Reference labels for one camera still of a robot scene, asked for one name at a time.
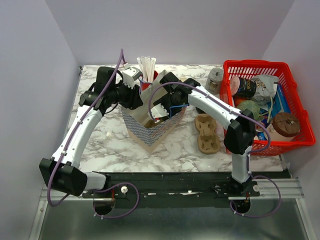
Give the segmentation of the checkered paper takeout bag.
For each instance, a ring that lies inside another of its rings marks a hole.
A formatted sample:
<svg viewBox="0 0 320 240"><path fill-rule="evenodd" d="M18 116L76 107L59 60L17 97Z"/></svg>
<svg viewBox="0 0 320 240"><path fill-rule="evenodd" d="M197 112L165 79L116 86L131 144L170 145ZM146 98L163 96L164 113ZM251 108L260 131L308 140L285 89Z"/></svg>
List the checkered paper takeout bag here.
<svg viewBox="0 0 320 240"><path fill-rule="evenodd" d="M140 97L143 105L135 110L121 107L121 113L129 136L135 140L143 149L151 153L161 141L180 123L184 117L186 107L169 119L161 120L161 123L153 128L145 128L144 125L151 120L149 117L149 99L157 87L161 85L160 80L169 72L163 70L153 81L152 85L143 90Z"/></svg>

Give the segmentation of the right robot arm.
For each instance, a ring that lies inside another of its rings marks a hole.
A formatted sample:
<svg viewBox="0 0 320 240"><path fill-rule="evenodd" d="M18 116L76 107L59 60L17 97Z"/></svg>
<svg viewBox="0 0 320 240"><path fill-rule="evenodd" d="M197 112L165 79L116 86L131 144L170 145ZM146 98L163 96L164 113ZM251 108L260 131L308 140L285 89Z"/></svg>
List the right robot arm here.
<svg viewBox="0 0 320 240"><path fill-rule="evenodd" d="M186 104L201 109L226 130L223 143L231 152L231 177L234 179L230 183L230 191L236 196L243 195L248 190L248 164L256 136L253 113L228 105L192 78L180 81L169 72L160 80L160 85L149 98L149 116L152 120L161 119L172 113L171 108Z"/></svg>

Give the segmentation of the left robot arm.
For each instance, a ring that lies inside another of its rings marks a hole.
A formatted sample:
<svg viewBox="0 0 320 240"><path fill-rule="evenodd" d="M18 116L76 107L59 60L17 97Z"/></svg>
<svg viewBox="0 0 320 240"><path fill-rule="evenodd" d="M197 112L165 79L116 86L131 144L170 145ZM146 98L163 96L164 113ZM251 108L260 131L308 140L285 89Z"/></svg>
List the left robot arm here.
<svg viewBox="0 0 320 240"><path fill-rule="evenodd" d="M123 71L98 68L95 82L80 95L76 117L64 140L51 158L40 161L39 169L48 188L73 196L86 190L93 190L101 198L110 194L111 185L104 174L80 171L81 157L93 130L112 105L120 104L129 110L143 105L136 84L141 74L136 67Z"/></svg>

